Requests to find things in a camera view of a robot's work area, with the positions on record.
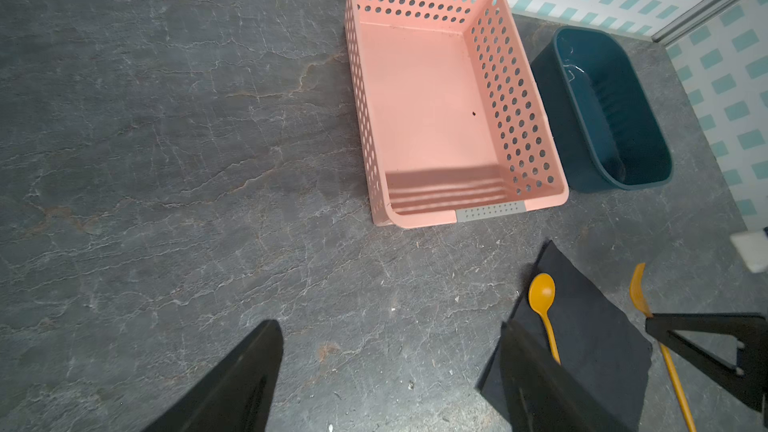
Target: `dark teal plastic bin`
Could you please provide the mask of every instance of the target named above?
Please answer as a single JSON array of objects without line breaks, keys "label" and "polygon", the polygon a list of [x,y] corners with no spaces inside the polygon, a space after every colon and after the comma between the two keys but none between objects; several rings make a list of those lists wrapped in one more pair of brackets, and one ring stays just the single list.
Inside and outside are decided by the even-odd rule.
[{"label": "dark teal plastic bin", "polygon": [[672,158],[629,58],[609,34],[565,26],[531,64],[568,184],[657,187]]}]

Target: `black cloth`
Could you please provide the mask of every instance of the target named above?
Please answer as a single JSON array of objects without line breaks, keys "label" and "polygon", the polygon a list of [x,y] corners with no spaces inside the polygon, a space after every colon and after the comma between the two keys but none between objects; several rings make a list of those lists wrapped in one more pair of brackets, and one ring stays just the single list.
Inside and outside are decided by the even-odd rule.
[{"label": "black cloth", "polygon": [[[540,272],[550,274],[554,280],[554,303],[548,315],[563,368],[603,408],[629,429],[636,430],[648,385],[650,342],[553,242],[544,246],[534,268],[534,275]],[[528,303],[527,289],[511,320],[520,323],[549,350],[544,324]],[[509,421],[498,361],[497,346],[480,377],[478,389]]]}]

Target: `pink plastic basket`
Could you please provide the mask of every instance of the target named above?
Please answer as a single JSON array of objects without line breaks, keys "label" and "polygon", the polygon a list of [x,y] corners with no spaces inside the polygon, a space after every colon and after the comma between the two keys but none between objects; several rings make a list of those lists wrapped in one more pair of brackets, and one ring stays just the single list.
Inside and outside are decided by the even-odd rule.
[{"label": "pink plastic basket", "polygon": [[506,0],[347,0],[373,221],[560,206],[560,158]]}]

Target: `gray marble surface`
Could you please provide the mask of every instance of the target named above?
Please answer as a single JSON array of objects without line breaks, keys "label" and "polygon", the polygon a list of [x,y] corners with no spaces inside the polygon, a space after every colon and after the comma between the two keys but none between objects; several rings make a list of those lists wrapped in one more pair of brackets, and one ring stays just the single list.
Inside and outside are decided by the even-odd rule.
[{"label": "gray marble surface", "polygon": [[[506,430],[473,386],[547,238],[639,328],[641,261],[657,312],[768,309],[653,43],[619,39],[670,145],[669,185],[374,227],[343,7],[0,0],[0,429],[139,430],[276,318],[269,430]],[[530,57],[556,28],[517,24]],[[760,429],[678,368],[699,430]],[[640,429],[685,430],[658,352]]]}]

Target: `spoon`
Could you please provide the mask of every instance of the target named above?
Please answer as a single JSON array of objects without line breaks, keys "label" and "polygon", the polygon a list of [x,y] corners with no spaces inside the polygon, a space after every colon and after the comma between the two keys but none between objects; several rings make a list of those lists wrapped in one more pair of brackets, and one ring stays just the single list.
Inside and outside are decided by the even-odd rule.
[{"label": "spoon", "polygon": [[552,350],[552,357],[560,364],[560,354],[558,345],[554,341],[554,331],[552,324],[547,317],[547,311],[554,302],[554,280],[550,274],[539,274],[534,277],[531,287],[528,288],[528,302],[531,308],[536,312],[544,322],[544,328],[547,329],[547,338],[549,339],[549,348]]},{"label": "spoon", "polygon": [[[645,263],[638,264],[634,268],[634,274],[632,275],[632,282],[629,284],[629,296],[632,299],[634,307],[650,318],[654,315],[650,312],[650,307],[645,301],[643,296],[643,272],[645,272]],[[659,342],[659,349],[661,349],[661,355],[664,356],[664,362],[667,364],[667,371],[670,374],[670,380],[672,380],[672,388],[675,395],[677,395],[677,402],[680,403],[680,410],[683,412],[683,418],[685,424],[688,426],[690,432],[696,432],[696,425],[694,424],[694,416],[690,413],[690,407],[688,407],[688,399],[685,398],[685,392],[683,391],[683,385],[680,382],[680,377],[677,376],[677,369],[672,362],[672,354],[666,345]]]}]

